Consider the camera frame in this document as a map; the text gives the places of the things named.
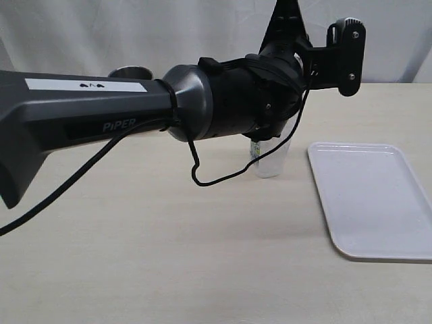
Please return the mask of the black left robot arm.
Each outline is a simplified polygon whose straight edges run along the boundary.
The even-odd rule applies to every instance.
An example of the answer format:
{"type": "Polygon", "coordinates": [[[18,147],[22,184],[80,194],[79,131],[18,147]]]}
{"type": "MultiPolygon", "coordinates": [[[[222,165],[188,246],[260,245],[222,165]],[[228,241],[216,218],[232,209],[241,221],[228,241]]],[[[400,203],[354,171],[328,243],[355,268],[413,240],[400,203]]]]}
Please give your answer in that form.
{"type": "Polygon", "coordinates": [[[307,35],[297,1],[278,1],[258,54],[202,57],[161,79],[1,72],[1,198],[22,199],[60,149],[167,130],[180,140],[278,137],[306,88],[294,43],[307,35]]]}

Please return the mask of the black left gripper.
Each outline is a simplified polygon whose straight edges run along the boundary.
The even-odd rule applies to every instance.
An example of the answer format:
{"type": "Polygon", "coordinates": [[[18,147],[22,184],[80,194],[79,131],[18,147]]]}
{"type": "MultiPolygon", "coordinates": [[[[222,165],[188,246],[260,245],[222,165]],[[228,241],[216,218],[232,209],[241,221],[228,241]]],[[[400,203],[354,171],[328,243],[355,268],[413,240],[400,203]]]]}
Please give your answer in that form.
{"type": "Polygon", "coordinates": [[[311,48],[298,1],[276,1],[259,49],[259,60],[311,64],[311,48]]]}

